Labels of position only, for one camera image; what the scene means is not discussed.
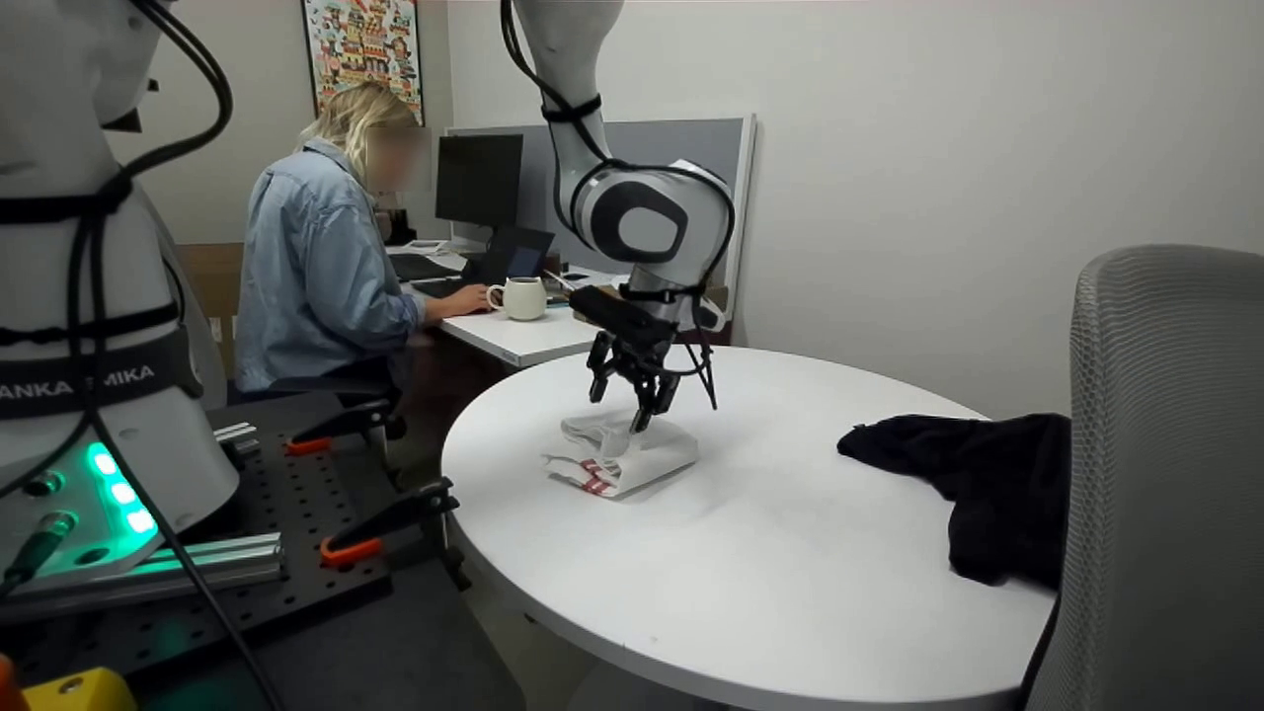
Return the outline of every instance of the black jacket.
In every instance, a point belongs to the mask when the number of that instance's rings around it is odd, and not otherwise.
[[[1067,535],[1069,421],[902,414],[858,427],[836,452],[932,483],[946,501],[946,558],[961,578],[1060,587]]]

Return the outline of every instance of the blonde hair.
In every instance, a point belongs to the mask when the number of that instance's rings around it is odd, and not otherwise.
[[[385,202],[379,187],[379,147],[421,140],[425,130],[421,130],[421,119],[393,89],[379,81],[358,81],[358,88],[337,89],[322,102],[318,119],[305,126],[301,136],[305,140],[326,136],[330,147],[339,147],[358,187],[368,187],[375,202]]]

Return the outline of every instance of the green light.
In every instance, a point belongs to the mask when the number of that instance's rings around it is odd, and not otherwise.
[[[110,485],[110,499],[113,499],[113,505],[130,505],[130,501],[135,501],[135,491],[130,491],[125,483],[113,483],[113,485]]]
[[[148,516],[148,510],[139,510],[139,514],[125,514],[125,526],[130,526],[130,534],[148,534],[155,516]]]
[[[84,456],[88,456],[88,471],[89,472],[119,472],[119,462],[110,456],[110,449],[101,445],[101,442],[89,442],[88,449],[84,449]]]

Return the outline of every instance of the gray chair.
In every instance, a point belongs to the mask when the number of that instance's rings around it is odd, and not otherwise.
[[[1264,256],[1079,275],[1060,610],[1031,711],[1264,708]]]

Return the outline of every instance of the blue shirt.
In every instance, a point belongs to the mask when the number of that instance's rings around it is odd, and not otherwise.
[[[256,176],[239,262],[239,389],[393,355],[420,327],[420,304],[399,289],[368,190],[330,140],[308,140]]]

